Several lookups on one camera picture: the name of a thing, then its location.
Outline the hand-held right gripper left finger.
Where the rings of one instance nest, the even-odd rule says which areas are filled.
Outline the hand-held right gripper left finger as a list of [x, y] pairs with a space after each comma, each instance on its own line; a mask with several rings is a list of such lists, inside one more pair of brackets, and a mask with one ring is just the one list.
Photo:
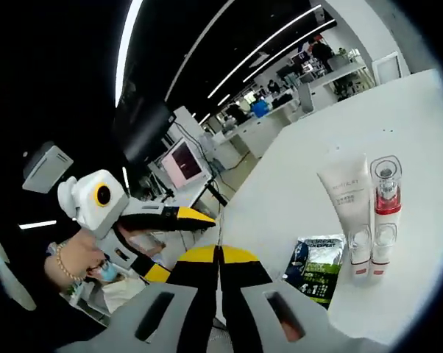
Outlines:
[[154, 282], [110, 317], [96, 337], [59, 352], [206, 352], [214, 299], [196, 287]]

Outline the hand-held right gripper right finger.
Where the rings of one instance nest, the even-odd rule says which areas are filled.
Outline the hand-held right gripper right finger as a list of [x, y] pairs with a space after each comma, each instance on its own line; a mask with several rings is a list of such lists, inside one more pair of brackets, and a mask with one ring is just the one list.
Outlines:
[[368, 338], [336, 329], [323, 306], [273, 282], [250, 252], [221, 246], [222, 312], [234, 352], [379, 352]]

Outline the person's left hand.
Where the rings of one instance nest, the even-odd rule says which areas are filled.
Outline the person's left hand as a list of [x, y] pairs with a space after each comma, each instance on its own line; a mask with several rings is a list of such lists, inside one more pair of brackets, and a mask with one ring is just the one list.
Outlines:
[[94, 236], [85, 232], [75, 234], [60, 250], [60, 262], [73, 277], [86, 277], [89, 269], [106, 260], [104, 252], [96, 245]]

